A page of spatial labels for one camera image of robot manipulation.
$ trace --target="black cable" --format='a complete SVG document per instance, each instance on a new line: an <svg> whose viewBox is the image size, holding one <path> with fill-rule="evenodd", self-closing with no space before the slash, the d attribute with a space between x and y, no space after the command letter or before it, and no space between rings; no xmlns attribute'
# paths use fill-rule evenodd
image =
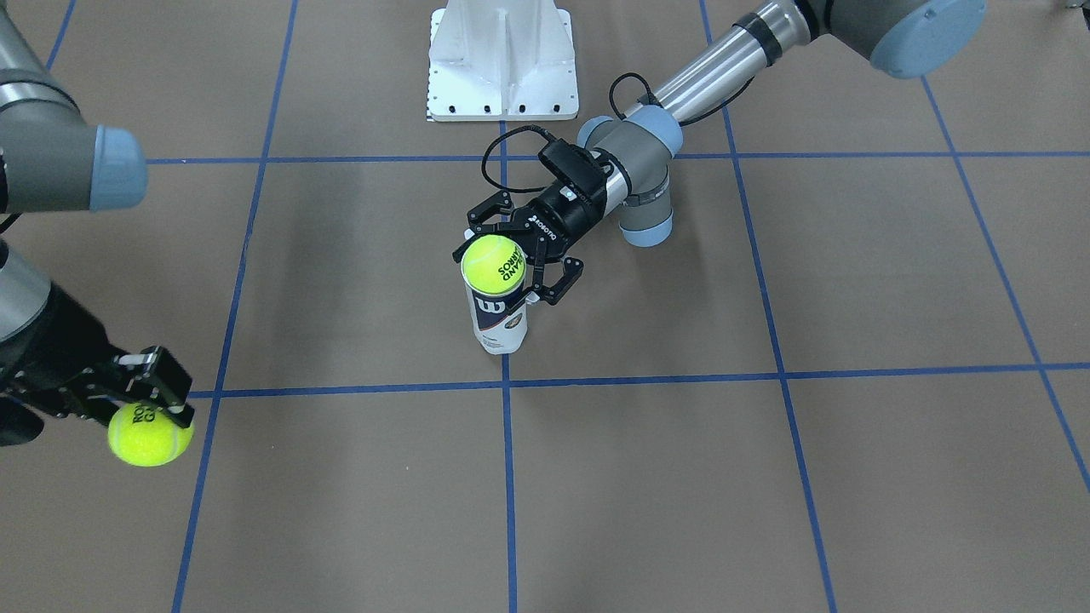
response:
<svg viewBox="0 0 1090 613"><path fill-rule="evenodd" d="M620 112L620 110L617 109L617 103L614 101L614 92L617 91L617 85L620 85L620 82L625 81L626 79L634 79L643 84L643 89L647 93L649 105L654 105L656 107L663 106L663 104L658 101L658 98L655 97L655 93L651 91L651 84L647 83L646 79L634 72L626 72L625 74L618 76L613 82L613 85L609 86L609 108L613 109L614 115L617 116L617 119L625 119L625 113Z"/></svg>
<svg viewBox="0 0 1090 613"><path fill-rule="evenodd" d="M13 214L9 215L8 218L3 220L3 223L0 223L0 235L7 232L8 228L12 227L15 224L15 221L19 221L19 217L21 215L23 215L23 214L22 213L13 213Z"/></svg>
<svg viewBox="0 0 1090 613"><path fill-rule="evenodd" d="M484 156L481 158L481 175L484 177L485 181L488 181L489 185L498 190L511 192L512 194L532 194L544 190L548 185L542 185L541 188L530 188L530 189L524 189L524 188L514 189L514 188L508 188L502 183L494 181L492 177L488 176L488 159L492 157L493 149L499 146L499 144L502 143L504 141L510 139L511 136L520 132L534 132L536 134L540 134L543 139L548 141L549 143L556 142L556 136L554 136L552 133L549 133L548 130L545 130L541 125L520 125L519 128L516 128L514 130L511 130L510 132L500 135L498 139L493 141L491 145L488 145L488 148L484 151Z"/></svg>
<svg viewBox="0 0 1090 613"><path fill-rule="evenodd" d="M688 120L688 121L682 121L682 122L680 123L680 125L681 125L682 128L685 128L686 125L692 125L693 123L697 123L698 121L702 121L702 120L704 120L704 119L707 119L707 118L712 117L713 115L715 115L715 113L719 112L720 110L723 110L724 108L726 108L726 106L727 106L727 105L729 105L730 103L735 101L735 99L737 99L737 98L738 98L738 96L741 96L741 95L742 95L742 92L744 92L744 91L746 91L746 88L747 88L747 87L749 87L749 84L750 84L750 83L753 83L753 80L752 80L752 79L750 79L749 81L747 81L747 82L746 82L746 85L742 85L741 89L739 89L739 91L735 92L735 93L734 93L734 95L731 95L731 96L730 96L729 98L727 98L726 100L723 100L723 104L722 104L722 105L719 105L719 106L715 107L714 109L712 109L712 110L710 110L710 111L705 112L704 115L702 115L702 116L700 116L700 117L698 117L698 118L695 118L695 119L690 119L690 120Z"/></svg>

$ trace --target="grid line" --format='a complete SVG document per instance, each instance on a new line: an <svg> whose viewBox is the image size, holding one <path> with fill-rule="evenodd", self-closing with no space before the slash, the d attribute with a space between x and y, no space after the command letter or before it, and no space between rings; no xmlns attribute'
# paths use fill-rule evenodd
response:
<svg viewBox="0 0 1090 613"><path fill-rule="evenodd" d="M234 337L234 326L239 315L239 303L242 299L242 285L246 276L246 257L250 250L250 239L254 232L254 220L257 217L257 207L262 197L262 187L265 181L266 159L272 145L272 131L276 128L276 115L280 104L280 89L283 87L283 77L288 68L288 57L291 52L291 40L295 28L295 15L299 10L299 0L291 0L288 12L288 23L284 28L283 46L280 51L280 63L277 69L276 85L272 88L272 100L269 104L268 121L265 127L265 142L262 146L262 163L257 167L257 177L254 180L254 193L250 202L250 215L246 219L246 230L242 240L242 250L239 256L239 267L234 281L234 293L231 298L231 309L227 318L227 330L223 334L223 348L220 353L219 369L216 374L216 388L211 395L211 408L208 410L208 425L205 430L204 445L201 452L201 467L197 470L196 484L193 489L193 504L190 507L190 521L185 531L185 544L182 548L182 557L178 568L178 582L174 586L174 599L171 608L172 613L180 613L182 599L185 596L185 581L189 577L190 560L193 554L193 541L196 537L197 520L201 516L201 503L204 500L205 479L208 474L208 462L211 456L211 445L216 434L216 420L219 416L219 405L223 393L223 381L227 376L227 364L231 354L231 342Z"/></svg>
<svg viewBox="0 0 1090 613"><path fill-rule="evenodd" d="M1090 371L1090 362L1057 362L1045 364L982 364L972 366L921 366L900 369L851 369L827 371L787 371L783 374L788 381L813 381L828 378L877 378L899 376L953 376L966 374L1002 374L1019 372L1046 371ZM531 387L591 387L603 385L665 385L665 384L699 384L699 383L744 383L751 381L776 381L780 377L776 372L736 373L736 374L692 374L692 375L646 375L619 377L582 377L582 378L511 378L512 389ZM327 387L264 387L225 389L221 398L264 398L270 396L329 396L329 395L367 395L367 394L404 394L459 392L465 389L501 389L504 381L468 381L450 383L408 383L408 384L375 384L375 385L338 385ZM209 399L215 392L210 389L191 392L194 399Z"/></svg>
<svg viewBox="0 0 1090 613"><path fill-rule="evenodd" d="M57 32L57 39L53 40L53 48L49 51L49 59L46 60L46 70L52 70L57 61L57 55L61 52L61 45L68 34L68 26L72 23L72 13L75 12L76 0L69 0L68 9L64 11L64 19L61 20L61 28Z"/></svg>
<svg viewBox="0 0 1090 613"><path fill-rule="evenodd" d="M977 223L980 225L980 231L983 235L984 242L988 244L988 250L992 255L992 262L995 264L1000 278L1003 280L1003 287L1010 301L1010 308L1014 310L1015 317L1018 320L1018 325L1021 327L1022 335L1026 337L1026 345L1029 347L1030 353L1033 356L1033 363L1037 365L1038 373L1041 376L1041 383L1044 385L1045 393L1049 395L1049 401L1052 404L1052 410L1056 413L1056 420L1059 422L1059 428L1064 433L1064 437L1067 440L1067 446L1070 448L1071 455L1075 458L1075 464L1082 477L1082 484L1086 486L1087 492L1090 493L1090 471L1087 470L1082 453L1079 450L1078 443L1075 441L1075 434L1071 432L1071 426L1067 422L1067 416L1064 414L1064 408L1061 406L1059 398L1056 397L1056 392L1052 387L1052 381L1049 378L1049 371L1043 368L1041 353L1038 350L1037 342L1033 340L1033 335L1030 333L1029 324L1026 322L1026 315L1022 313L1021 306L1018 303L1018 297L1015 293L1014 285L1007 276L1007 271L1003 265L1003 261L1000 259L1000 251L995 247L995 241L992 240L992 233L988 229L988 221L984 219L984 214L980 209L980 203L977 201L977 195L972 190L972 184L969 182L969 176L965 171L965 165L961 164L961 156L954 146L954 139L950 136L949 130L946 125L946 120L943 118L942 110L938 108L938 101L935 99L935 94L931 89L931 84L928 83L928 77L921 76L920 83L923 84L923 89L928 94L928 99L931 101L931 107L935 112L935 119L938 121L938 127L942 129L943 137L946 139L946 146L949 147L954 164L957 166L958 175L961 178L961 184L965 187L966 195L969 197L969 204L972 206L972 213L977 217Z"/></svg>
<svg viewBox="0 0 1090 613"><path fill-rule="evenodd" d="M712 24L707 16L707 4L705 0L700 0L700 14L704 22L704 37L711 45ZM756 231L753 228L753 217L750 213L749 196L746 192L746 179L742 176L741 159L738 156L738 146L735 142L735 132L730 123L730 109L723 108L723 124L727 133L727 144L730 147L730 164L735 170L735 180L738 183L738 197L741 202L742 215L746 218L746 233L749 238L750 250L753 256L753 268L756 273L758 286L761 290L761 302L764 306L765 323L768 327L768 340L772 345L772 353L776 361L776 378L779 381L779 390L784 399L784 410L787 414L787 424L791 432L791 446L795 449L795 461L799 470L799 480L802 485L802 496L807 505L807 515L810 519L810 531L814 541L814 553L818 556L818 565L821 572L822 586L825 590L825 601L829 613L837 613L836 592L833 588L833 578L828 569L828 560L825 556L825 543L821 532L821 521L818 517L818 508L814 504L813 490L810 484L810 471L807 468L806 452L802 448L802 437L799 433L798 421L795 417L795 402L791 400L791 389L785 376L784 356L779 346L779 335L776 333L776 320L772 311L772 300L768 297L768 286L765 283L764 266L761 263L761 251L756 240Z"/></svg>
<svg viewBox="0 0 1090 613"><path fill-rule="evenodd" d="M499 122L499 135L507 133L507 121ZM507 139L499 142L499 182L507 184ZM511 426L511 356L500 358L500 382L504 390L504 491L507 504L507 611L519 611L519 561L514 515L514 435Z"/></svg>
<svg viewBox="0 0 1090 613"><path fill-rule="evenodd" d="M682 153L677 159L868 159L915 157L982 157L982 158L1070 158L1090 157L1090 151L1055 152L708 152ZM537 161L534 155L509 155L509 161ZM279 157L156 157L150 166L195 166L205 164L405 164L421 161L480 163L480 155L334 155Z"/></svg>

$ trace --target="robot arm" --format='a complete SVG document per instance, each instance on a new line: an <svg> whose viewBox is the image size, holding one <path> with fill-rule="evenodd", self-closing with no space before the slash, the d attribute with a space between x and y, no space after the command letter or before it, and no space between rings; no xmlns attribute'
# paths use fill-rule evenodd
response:
<svg viewBox="0 0 1090 613"><path fill-rule="evenodd" d="M646 95L619 119L590 120L576 144L537 127L520 129L548 141L538 158L557 180L524 206L511 202L517 190L504 189L471 209L468 240L455 251L455 261L477 237L504 235L533 266L531 285L507 312L523 302L555 304L583 271L582 262L566 255L568 249L611 212L620 209L621 230L632 244L665 240L673 228L667 166L681 148L681 128L740 94L785 51L831 34L875 69L917 77L957 55L980 27L984 10L985 0L770 0L666 83L646 86ZM496 215L508 219L486 223ZM558 262L565 274L546 287L544 266Z"/></svg>
<svg viewBox="0 0 1090 613"><path fill-rule="evenodd" d="M83 121L0 0L0 212L130 207L146 188L136 140ZM41 432L29 409L106 425L117 402L142 402L187 428L191 384L162 347L111 345L94 315L0 241L0 446Z"/></svg>
<svg viewBox="0 0 1090 613"><path fill-rule="evenodd" d="M89 127L0 0L0 212L135 206L147 191L136 139Z"/></svg>

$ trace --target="white metal pedestal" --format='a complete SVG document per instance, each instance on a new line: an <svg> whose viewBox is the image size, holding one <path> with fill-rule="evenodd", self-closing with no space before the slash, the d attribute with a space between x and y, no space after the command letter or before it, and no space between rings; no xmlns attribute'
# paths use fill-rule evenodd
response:
<svg viewBox="0 0 1090 613"><path fill-rule="evenodd" d="M432 14L435 121L548 121L579 113L571 15L553 0L450 0Z"/></svg>

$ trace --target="wilson logo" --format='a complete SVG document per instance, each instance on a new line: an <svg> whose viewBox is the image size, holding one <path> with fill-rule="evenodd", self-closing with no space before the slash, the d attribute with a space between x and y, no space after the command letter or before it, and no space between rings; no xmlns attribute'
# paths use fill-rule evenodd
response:
<svg viewBox="0 0 1090 613"><path fill-rule="evenodd" d="M541 228L542 231L545 232L545 236L547 236L550 240L556 240L556 232L550 230L548 226L546 226L541 219L537 218L536 215L531 215L528 221Z"/></svg>
<svg viewBox="0 0 1090 613"><path fill-rule="evenodd" d="M487 300L477 300L477 309L481 309L485 313L502 313L507 310L507 304L504 302L489 302Z"/></svg>

